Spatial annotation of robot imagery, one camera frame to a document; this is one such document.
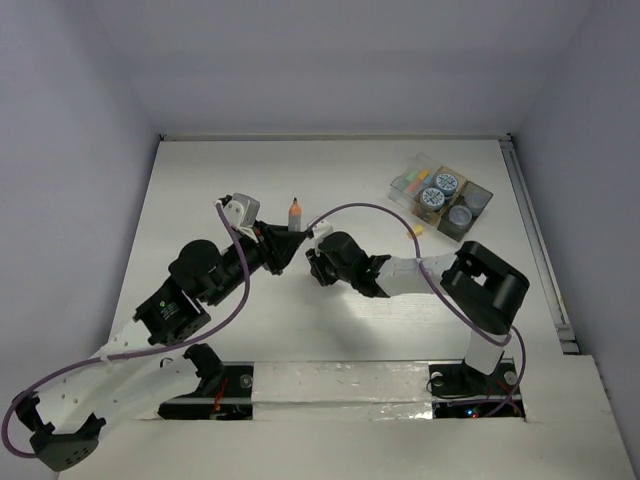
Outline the orange tip clear marker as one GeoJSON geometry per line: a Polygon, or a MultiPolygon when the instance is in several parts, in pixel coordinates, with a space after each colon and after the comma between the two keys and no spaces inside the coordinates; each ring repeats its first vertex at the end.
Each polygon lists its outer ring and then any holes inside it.
{"type": "Polygon", "coordinates": [[[292,204],[288,211],[288,231],[302,231],[302,209],[296,197],[293,198],[292,204]]]}

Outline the yellow marker cap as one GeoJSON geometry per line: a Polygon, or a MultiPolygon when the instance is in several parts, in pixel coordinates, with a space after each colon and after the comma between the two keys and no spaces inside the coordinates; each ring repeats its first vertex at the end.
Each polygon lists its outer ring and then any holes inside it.
{"type": "Polygon", "coordinates": [[[415,225],[411,228],[411,231],[407,234],[409,238],[419,237],[424,233],[424,227],[422,225],[415,225]]]}

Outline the pink orange highlighter marker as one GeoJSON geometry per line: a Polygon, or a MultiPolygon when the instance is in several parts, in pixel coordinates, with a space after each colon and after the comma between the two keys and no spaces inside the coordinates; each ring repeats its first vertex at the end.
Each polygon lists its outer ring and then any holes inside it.
{"type": "Polygon", "coordinates": [[[424,184],[425,181],[421,181],[419,179],[419,174],[420,172],[423,170],[418,171],[418,175],[417,175],[417,179],[415,181],[415,183],[412,185],[412,191],[410,193],[407,193],[411,196],[414,196],[416,194],[416,192],[419,190],[419,188],[424,184]]]}

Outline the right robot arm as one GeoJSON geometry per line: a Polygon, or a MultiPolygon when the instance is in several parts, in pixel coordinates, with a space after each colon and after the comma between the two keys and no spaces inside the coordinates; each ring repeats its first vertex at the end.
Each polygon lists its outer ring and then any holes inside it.
{"type": "Polygon", "coordinates": [[[400,258],[368,255],[345,232],[334,232],[306,252],[322,286],[338,281],[369,298],[433,294],[472,330],[460,368],[462,384],[482,392],[497,378],[511,326],[530,288],[528,278],[476,241],[454,253],[400,258]]]}

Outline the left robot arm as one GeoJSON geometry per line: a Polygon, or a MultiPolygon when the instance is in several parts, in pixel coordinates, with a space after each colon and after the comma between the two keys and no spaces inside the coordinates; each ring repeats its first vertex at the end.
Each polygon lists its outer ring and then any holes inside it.
{"type": "Polygon", "coordinates": [[[116,424],[181,396],[219,398],[225,366],[206,340],[207,307],[217,306],[264,268],[281,274],[308,233],[257,221],[228,230],[220,250],[199,239],[182,248],[169,276],[90,358],[64,367],[19,394],[6,413],[30,432],[27,458],[54,472],[86,459],[116,424]]]}

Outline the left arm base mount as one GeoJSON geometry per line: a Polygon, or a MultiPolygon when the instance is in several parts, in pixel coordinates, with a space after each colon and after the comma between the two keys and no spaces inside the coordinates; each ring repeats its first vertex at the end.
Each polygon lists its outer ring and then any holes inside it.
{"type": "Polygon", "coordinates": [[[157,411],[164,420],[245,421],[253,419],[253,362],[225,364],[207,344],[194,344],[183,357],[196,367],[198,386],[190,393],[163,402],[157,411]]]}

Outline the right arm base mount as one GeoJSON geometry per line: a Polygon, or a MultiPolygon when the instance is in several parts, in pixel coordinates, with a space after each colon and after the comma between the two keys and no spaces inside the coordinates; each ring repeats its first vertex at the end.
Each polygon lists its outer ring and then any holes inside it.
{"type": "Polygon", "coordinates": [[[525,418],[519,374],[501,361],[489,376],[463,363],[429,365],[426,390],[435,419],[525,418]]]}

